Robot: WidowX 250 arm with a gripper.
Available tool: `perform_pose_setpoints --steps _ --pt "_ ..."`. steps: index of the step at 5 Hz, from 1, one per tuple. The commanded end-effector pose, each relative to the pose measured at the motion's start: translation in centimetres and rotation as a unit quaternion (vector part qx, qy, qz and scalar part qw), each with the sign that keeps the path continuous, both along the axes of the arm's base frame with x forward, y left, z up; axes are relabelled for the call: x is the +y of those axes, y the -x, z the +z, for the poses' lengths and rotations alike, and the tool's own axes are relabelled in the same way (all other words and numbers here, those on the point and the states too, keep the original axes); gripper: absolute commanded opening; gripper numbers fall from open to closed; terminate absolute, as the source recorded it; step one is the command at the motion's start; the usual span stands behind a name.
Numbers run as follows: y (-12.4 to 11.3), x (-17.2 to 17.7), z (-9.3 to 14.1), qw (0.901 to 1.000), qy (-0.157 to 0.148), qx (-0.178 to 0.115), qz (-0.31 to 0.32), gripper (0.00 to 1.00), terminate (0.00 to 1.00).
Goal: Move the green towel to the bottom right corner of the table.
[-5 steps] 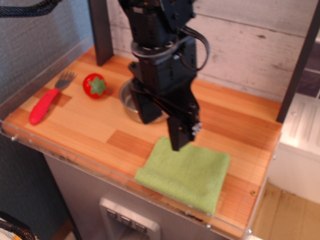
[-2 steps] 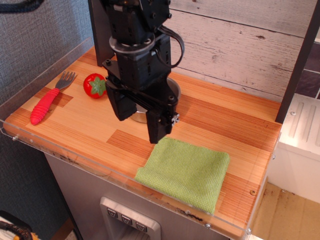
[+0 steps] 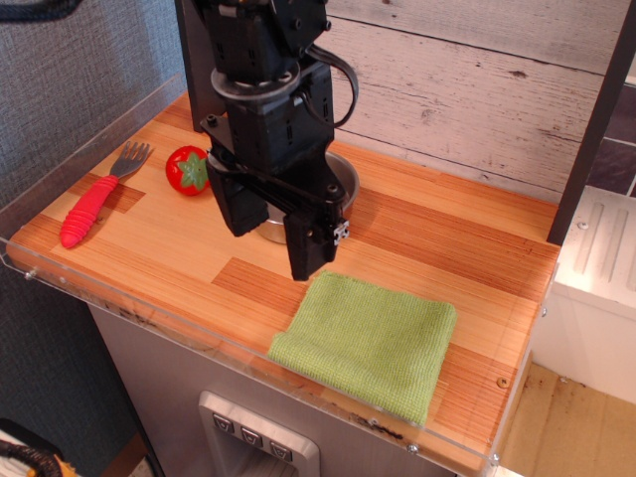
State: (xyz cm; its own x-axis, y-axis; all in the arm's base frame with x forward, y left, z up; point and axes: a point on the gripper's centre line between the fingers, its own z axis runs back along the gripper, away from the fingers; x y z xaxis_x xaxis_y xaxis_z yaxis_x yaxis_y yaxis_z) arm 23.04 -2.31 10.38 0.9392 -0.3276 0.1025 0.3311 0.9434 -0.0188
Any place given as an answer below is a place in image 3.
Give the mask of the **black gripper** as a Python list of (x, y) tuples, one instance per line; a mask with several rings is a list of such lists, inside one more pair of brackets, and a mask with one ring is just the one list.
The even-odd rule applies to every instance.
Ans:
[(345, 191), (326, 162), (334, 139), (331, 68), (302, 62), (271, 79), (235, 79), (214, 70), (224, 116), (203, 126), (212, 147), (208, 179), (223, 219), (235, 237), (282, 211), (296, 281), (306, 281), (336, 257), (344, 238)]

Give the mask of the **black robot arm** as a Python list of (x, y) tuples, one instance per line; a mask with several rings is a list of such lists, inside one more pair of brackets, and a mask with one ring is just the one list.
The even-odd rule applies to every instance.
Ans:
[(237, 237), (283, 215), (294, 279), (331, 262), (348, 231), (345, 189), (327, 162), (341, 126), (333, 70), (354, 70), (321, 48), (330, 27), (322, 1), (200, 1), (211, 38), (211, 83), (224, 105), (202, 125), (207, 170), (227, 227)]

